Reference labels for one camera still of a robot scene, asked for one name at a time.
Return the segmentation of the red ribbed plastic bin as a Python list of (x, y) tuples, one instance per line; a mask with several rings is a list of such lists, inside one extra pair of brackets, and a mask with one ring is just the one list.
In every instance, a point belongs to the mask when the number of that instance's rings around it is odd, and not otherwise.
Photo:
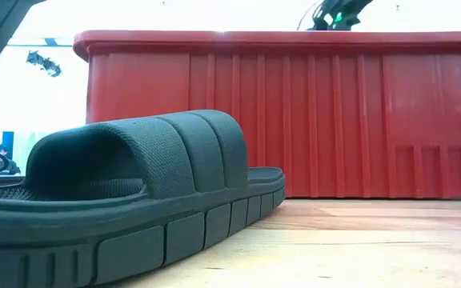
[(292, 198), (461, 198), (461, 32), (88, 30), (86, 119), (214, 109)]

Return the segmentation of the dark green foam slide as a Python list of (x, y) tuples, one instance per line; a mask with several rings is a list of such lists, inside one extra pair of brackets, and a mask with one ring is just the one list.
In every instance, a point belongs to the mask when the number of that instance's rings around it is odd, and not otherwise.
[(0, 186), (0, 288), (81, 288), (156, 270), (221, 242), (286, 197), (251, 167), (219, 110), (96, 122), (49, 134)]

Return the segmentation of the dark hanging ceiling fixture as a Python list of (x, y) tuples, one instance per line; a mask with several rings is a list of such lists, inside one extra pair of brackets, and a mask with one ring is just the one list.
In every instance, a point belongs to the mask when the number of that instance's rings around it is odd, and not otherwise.
[(45, 71), (52, 78), (58, 77), (62, 73), (60, 65), (52, 61), (50, 58), (44, 58), (38, 51), (29, 51), (26, 63), (37, 66), (40, 70)]

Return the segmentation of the pale translucent curtain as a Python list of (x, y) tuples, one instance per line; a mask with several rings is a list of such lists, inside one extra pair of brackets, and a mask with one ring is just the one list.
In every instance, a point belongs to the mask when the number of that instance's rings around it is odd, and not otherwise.
[(20, 131), (14, 133), (14, 147), (12, 159), (21, 170), (21, 175), (26, 173), (26, 164), (34, 145), (47, 136), (49, 132)]

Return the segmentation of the dark blue pillar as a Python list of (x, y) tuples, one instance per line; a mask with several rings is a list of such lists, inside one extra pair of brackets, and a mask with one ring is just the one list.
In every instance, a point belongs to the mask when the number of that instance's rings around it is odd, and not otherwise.
[(7, 148), (6, 156), (10, 159), (13, 158), (14, 151), (14, 132), (13, 131), (3, 131), (2, 132), (2, 144)]

